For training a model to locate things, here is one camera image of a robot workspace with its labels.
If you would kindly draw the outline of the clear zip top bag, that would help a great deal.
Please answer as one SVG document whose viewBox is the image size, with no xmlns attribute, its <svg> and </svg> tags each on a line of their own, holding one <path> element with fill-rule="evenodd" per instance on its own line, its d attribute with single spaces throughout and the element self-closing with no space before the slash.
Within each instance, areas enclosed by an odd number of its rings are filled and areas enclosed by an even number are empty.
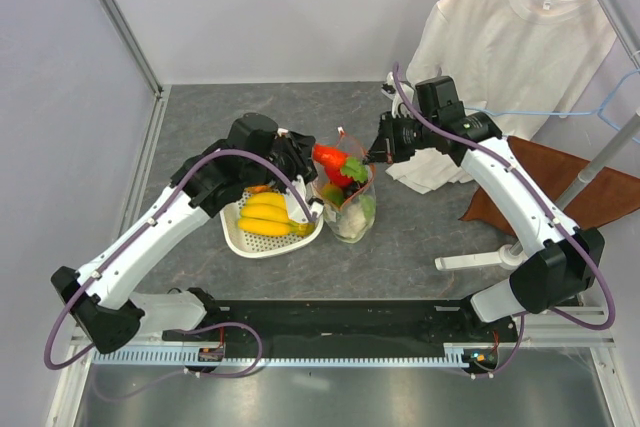
<svg viewBox="0 0 640 427">
<path fill-rule="evenodd" d="M 375 167 L 364 163 L 366 151 L 342 127 L 334 145 L 317 144 L 318 177 L 314 193 L 324 202 L 324 222 L 346 243 L 356 243 L 372 228 L 376 216 Z"/>
</svg>

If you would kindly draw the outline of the toy cabbage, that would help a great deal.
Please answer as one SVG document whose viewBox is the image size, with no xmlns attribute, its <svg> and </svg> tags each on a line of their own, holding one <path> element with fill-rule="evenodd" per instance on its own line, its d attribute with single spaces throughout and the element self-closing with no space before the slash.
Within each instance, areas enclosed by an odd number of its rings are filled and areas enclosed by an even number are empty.
<svg viewBox="0 0 640 427">
<path fill-rule="evenodd" d="M 375 198 L 362 194 L 345 202 L 339 209 L 328 206 L 325 210 L 325 222 L 338 239 L 355 243 L 370 230 L 375 215 Z"/>
</svg>

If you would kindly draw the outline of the black toy grapes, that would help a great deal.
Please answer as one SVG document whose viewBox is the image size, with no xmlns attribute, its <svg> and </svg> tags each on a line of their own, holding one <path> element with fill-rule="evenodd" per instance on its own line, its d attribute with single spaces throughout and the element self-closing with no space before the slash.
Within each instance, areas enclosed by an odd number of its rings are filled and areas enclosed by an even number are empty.
<svg viewBox="0 0 640 427">
<path fill-rule="evenodd" d="M 352 196 L 356 195 L 362 188 L 365 187 L 365 184 L 359 182 L 352 182 L 351 184 L 342 188 L 342 192 L 345 199 L 349 199 Z"/>
</svg>

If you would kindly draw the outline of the green toy avocado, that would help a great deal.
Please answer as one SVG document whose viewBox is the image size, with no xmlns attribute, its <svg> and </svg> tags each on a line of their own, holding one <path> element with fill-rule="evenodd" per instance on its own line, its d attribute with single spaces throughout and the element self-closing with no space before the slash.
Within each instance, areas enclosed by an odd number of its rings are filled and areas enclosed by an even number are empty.
<svg viewBox="0 0 640 427">
<path fill-rule="evenodd" d="M 340 207 L 345 201 L 343 190 L 333 183 L 325 184 L 321 189 L 321 195 L 324 200 L 336 207 Z"/>
</svg>

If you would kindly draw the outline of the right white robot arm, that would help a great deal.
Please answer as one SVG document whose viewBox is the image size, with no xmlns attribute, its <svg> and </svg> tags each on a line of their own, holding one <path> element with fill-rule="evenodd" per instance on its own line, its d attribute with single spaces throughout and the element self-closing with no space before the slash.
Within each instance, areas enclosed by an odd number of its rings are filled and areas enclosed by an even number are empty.
<svg viewBox="0 0 640 427">
<path fill-rule="evenodd" d="M 563 301 L 603 281 L 598 264 L 604 238 L 583 230 L 560 210 L 516 159 L 504 135 L 484 112 L 466 112 L 449 76 L 402 83 L 389 73 L 383 90 L 397 96 L 381 115 L 367 163 L 400 163 L 433 148 L 470 175 L 518 238 L 524 261 L 509 277 L 470 296 L 458 315 L 467 339 L 483 339 L 494 322 L 520 313 L 556 311 Z"/>
</svg>

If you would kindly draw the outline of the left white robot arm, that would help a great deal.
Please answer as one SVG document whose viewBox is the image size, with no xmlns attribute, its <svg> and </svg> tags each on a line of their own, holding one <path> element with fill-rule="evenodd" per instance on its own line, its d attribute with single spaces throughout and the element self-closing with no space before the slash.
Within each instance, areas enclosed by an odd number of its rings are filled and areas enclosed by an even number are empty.
<svg viewBox="0 0 640 427">
<path fill-rule="evenodd" d="M 314 137 L 282 129 L 257 113 L 236 119 L 226 138 L 188 158 L 152 207 L 112 246 L 78 269 L 59 268 L 51 283 L 91 344 L 102 354 L 137 336 L 188 331 L 208 340 L 219 329 L 213 299 L 199 288 L 140 294 L 143 278 L 183 239 L 241 200 L 245 190 L 272 185 L 298 221 L 316 219 L 321 204 L 307 186 L 317 176 Z"/>
</svg>

